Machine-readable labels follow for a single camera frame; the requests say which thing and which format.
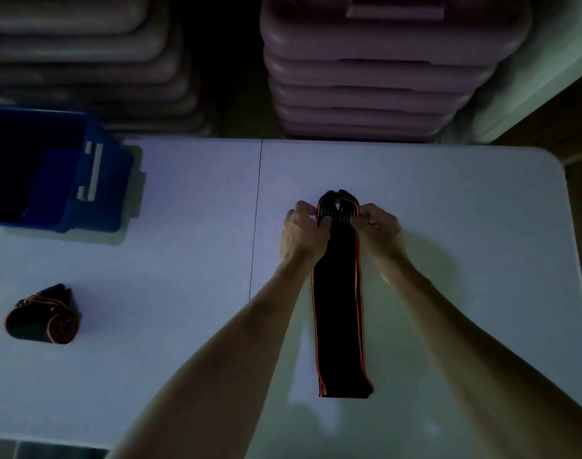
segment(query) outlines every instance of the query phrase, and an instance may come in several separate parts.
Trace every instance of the blue plastic bin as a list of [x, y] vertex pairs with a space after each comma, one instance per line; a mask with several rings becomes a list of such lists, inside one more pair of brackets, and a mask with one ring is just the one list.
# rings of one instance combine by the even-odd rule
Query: blue plastic bin
[[0, 105], [0, 225], [117, 231], [133, 164], [95, 116]]

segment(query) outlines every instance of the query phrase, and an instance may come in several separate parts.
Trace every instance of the table top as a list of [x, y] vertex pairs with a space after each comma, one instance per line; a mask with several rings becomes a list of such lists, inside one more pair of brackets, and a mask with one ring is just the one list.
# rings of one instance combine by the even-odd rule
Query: table top
[[[582, 405], [582, 284], [562, 167], [536, 149], [142, 138], [126, 233], [0, 228], [0, 437], [111, 447], [188, 357], [265, 284], [295, 201], [345, 189], [397, 215], [411, 259], [476, 324]], [[471, 457], [403, 305], [362, 260], [369, 400], [319, 399], [309, 284], [249, 457]], [[72, 287], [67, 346], [2, 327]]]
[[[0, 228], [0, 437], [109, 448], [249, 299], [261, 141], [124, 143], [142, 149], [146, 183], [121, 244]], [[59, 282], [82, 314], [76, 339], [10, 338], [6, 313]]]
[[[264, 141], [254, 294], [295, 200], [344, 189], [399, 217], [418, 269], [476, 324], [582, 405], [582, 285], [560, 163], [538, 149]], [[249, 457], [470, 458], [463, 420], [403, 304], [367, 257], [369, 400], [319, 399], [310, 284]]]

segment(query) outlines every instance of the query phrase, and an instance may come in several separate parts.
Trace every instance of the person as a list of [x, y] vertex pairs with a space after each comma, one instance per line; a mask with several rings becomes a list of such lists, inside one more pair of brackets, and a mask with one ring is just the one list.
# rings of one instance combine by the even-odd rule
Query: person
[[[373, 204], [359, 213], [351, 223], [361, 248], [406, 303], [433, 364], [488, 455], [582, 458], [582, 408], [473, 324], [414, 268], [395, 216]], [[109, 459], [245, 456], [295, 301], [327, 248], [331, 219], [316, 226], [310, 218], [315, 214], [304, 201], [288, 212], [274, 276], [174, 374]]]

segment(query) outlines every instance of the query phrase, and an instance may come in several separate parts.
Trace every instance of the person's right hand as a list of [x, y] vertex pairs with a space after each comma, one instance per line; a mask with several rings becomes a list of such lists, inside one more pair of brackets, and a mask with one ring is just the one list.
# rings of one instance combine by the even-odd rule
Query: person's right hand
[[382, 261], [408, 258], [397, 217], [372, 203], [361, 206], [359, 213], [361, 215], [353, 217], [350, 223], [359, 234], [361, 247], [379, 268]]

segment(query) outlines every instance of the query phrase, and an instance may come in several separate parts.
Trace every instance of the black strap with orange trim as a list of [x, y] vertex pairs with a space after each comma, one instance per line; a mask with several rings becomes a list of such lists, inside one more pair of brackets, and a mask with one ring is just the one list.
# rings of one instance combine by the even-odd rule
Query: black strap with orange trim
[[59, 345], [74, 339], [78, 324], [72, 290], [62, 283], [20, 300], [4, 320], [11, 337]]
[[350, 193], [329, 191], [318, 201], [317, 225], [331, 217], [331, 239], [312, 270], [312, 304], [320, 396], [368, 398], [359, 238], [350, 224], [359, 204]]

